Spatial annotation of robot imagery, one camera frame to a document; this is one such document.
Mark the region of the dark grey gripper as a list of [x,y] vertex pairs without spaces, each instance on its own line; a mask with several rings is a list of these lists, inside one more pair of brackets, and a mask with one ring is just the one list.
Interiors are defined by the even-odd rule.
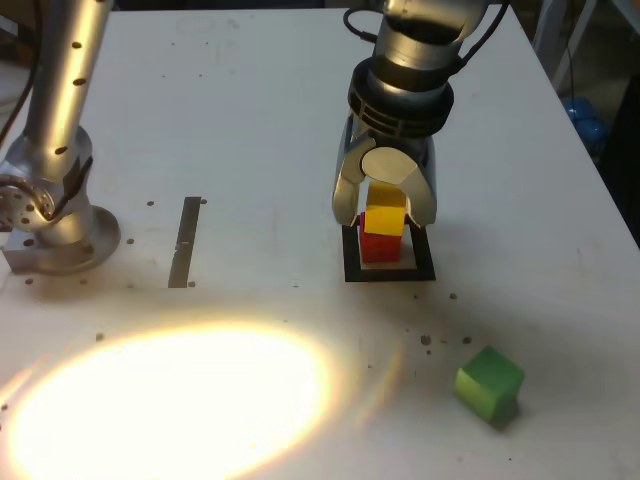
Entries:
[[435,149],[430,136],[417,136],[423,133],[419,129],[421,120],[415,112],[401,107],[349,108],[332,195],[338,224],[354,224],[360,184],[366,176],[401,190],[406,196],[407,213],[416,226],[435,222]]

